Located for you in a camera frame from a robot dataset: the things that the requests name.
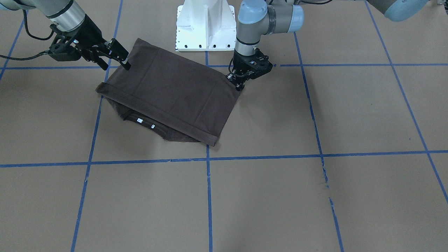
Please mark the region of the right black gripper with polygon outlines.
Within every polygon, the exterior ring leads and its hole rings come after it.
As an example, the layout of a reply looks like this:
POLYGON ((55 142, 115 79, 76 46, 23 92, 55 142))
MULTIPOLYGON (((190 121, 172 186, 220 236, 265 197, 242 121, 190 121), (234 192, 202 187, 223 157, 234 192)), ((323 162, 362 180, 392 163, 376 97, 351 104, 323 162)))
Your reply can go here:
POLYGON ((106 56, 107 53, 111 59, 119 62, 125 70, 130 70, 131 68, 131 64, 128 62, 129 52, 114 38, 107 42, 103 38, 102 32, 89 16, 85 16, 81 24, 72 31, 61 31, 55 24, 54 32, 57 35, 74 38, 72 46, 80 51, 86 61, 96 63, 102 70, 107 70, 109 67, 100 57, 106 56))

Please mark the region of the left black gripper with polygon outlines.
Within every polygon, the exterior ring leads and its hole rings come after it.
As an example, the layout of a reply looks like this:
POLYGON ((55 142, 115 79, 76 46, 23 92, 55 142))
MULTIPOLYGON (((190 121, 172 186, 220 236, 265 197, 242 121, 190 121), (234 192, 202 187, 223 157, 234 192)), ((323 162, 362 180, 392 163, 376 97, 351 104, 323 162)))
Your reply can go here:
POLYGON ((269 56, 263 54, 259 48, 250 56, 244 56, 235 50, 231 63, 233 68, 229 69, 229 81, 235 85, 238 92, 243 91, 247 80, 259 78, 273 68, 269 56))

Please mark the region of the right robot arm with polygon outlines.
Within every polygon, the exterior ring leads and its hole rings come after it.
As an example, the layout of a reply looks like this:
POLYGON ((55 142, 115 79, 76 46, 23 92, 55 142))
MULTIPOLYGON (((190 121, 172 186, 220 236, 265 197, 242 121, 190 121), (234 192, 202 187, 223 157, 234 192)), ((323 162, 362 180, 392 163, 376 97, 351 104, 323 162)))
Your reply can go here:
POLYGON ((38 9, 50 21, 53 39, 48 50, 37 57, 48 55, 58 62, 74 62, 83 58, 107 70, 103 57, 115 60, 129 70, 128 51, 115 39, 105 40, 95 22, 75 0, 2 0, 2 10, 22 10, 27 27, 27 10, 38 9))

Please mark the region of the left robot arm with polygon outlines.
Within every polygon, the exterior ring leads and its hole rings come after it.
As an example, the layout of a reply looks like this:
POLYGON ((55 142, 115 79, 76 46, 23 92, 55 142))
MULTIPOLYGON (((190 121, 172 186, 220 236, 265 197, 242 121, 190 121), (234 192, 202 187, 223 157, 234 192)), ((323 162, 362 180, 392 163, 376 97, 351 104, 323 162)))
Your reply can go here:
POLYGON ((242 91, 245 82, 269 73, 273 64, 262 53, 263 35, 293 33, 305 21, 302 5, 325 5, 328 0, 244 0, 237 17, 234 54, 227 79, 242 91))

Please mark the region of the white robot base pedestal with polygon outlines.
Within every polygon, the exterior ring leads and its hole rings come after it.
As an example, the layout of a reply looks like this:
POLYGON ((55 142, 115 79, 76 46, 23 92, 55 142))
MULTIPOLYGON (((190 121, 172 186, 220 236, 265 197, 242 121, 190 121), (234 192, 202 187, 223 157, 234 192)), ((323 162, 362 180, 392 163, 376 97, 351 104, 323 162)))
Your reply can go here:
POLYGON ((177 7, 176 51, 233 51, 235 8, 227 0, 186 0, 177 7))

